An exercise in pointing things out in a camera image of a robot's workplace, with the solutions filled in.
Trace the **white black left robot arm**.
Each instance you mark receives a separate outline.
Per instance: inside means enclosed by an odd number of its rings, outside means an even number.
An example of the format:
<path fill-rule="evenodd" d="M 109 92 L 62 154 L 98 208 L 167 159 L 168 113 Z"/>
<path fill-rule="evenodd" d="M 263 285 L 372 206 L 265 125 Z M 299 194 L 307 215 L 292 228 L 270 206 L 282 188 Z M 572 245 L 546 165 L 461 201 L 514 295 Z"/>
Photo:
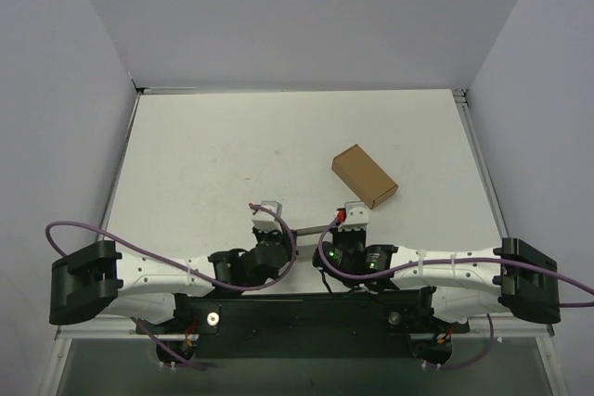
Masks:
<path fill-rule="evenodd" d="M 92 243 L 53 262 L 49 321 L 75 325 L 104 313 L 182 331 L 190 320 L 184 296 L 239 297 L 274 286 L 294 265 L 294 232 L 252 232 L 256 244 L 249 250 L 181 260 L 142 249 L 122 250 L 116 238 Z"/>

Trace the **aluminium table frame rail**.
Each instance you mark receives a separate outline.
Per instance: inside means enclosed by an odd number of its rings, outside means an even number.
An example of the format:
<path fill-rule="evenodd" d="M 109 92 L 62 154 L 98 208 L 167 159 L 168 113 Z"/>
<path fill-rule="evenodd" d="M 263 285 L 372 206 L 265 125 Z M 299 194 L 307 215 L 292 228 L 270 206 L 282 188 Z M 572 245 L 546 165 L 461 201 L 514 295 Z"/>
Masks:
<path fill-rule="evenodd" d="M 361 146 L 398 184 L 368 208 L 368 242 L 431 251 L 500 246 L 506 231 L 469 108 L 449 90 L 147 94 L 109 208 L 122 250 L 170 260 L 254 245 L 249 205 L 291 229 L 327 227 L 359 198 L 332 171 Z M 263 295 L 322 293 L 316 245 Z"/>

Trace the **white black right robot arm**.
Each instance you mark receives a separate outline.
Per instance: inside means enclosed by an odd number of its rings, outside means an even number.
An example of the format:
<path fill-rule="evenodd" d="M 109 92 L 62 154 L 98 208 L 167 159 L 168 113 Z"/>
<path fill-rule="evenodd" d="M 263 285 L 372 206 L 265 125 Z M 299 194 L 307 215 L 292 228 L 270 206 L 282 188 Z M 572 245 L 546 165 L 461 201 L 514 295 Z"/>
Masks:
<path fill-rule="evenodd" d="M 433 316 L 447 323 L 490 313 L 542 325 L 561 320 L 557 263 L 519 238 L 505 237 L 495 248 L 446 252 L 366 246 L 363 230 L 329 232 L 312 264 L 348 288 L 382 293 L 429 287 Z"/>

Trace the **white paper box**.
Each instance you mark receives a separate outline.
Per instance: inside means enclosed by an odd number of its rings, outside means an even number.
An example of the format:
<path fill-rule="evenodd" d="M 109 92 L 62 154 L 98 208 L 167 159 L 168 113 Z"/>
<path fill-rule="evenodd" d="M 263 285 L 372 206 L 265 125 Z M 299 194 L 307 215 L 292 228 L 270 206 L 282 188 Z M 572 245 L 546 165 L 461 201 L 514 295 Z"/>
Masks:
<path fill-rule="evenodd" d="M 324 225 L 320 225 L 293 229 L 292 232 L 295 235 L 296 245 L 299 248 L 302 248 L 316 245 L 317 241 L 325 230 L 326 227 Z"/>

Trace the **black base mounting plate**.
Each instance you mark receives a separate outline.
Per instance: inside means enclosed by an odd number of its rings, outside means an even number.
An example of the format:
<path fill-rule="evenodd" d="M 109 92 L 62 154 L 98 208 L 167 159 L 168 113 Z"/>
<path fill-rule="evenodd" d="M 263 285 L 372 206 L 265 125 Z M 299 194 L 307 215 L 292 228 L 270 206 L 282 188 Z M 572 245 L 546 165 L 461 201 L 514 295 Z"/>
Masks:
<path fill-rule="evenodd" d="M 161 323 L 142 320 L 170 352 L 190 359 L 448 359 L 467 323 L 434 315 L 434 290 L 198 298 L 177 294 Z"/>

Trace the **brown folded cardboard box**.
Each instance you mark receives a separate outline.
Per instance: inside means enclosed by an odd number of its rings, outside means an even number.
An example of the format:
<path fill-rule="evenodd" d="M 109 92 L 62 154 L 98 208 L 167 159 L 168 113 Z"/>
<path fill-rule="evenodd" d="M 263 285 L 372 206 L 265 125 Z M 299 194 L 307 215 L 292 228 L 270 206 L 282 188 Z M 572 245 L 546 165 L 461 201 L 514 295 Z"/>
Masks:
<path fill-rule="evenodd" d="M 359 145 L 335 156 L 331 169 L 372 210 L 398 190 L 396 181 Z"/>

